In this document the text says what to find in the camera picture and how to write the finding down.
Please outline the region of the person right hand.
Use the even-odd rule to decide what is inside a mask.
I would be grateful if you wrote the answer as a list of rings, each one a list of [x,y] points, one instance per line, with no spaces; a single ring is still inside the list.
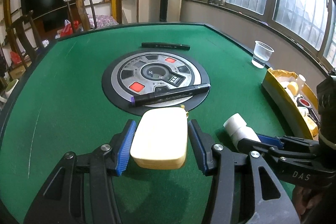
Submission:
[[[313,193],[309,188],[295,186],[292,192],[292,203],[300,220],[310,209],[322,200],[323,193]]]

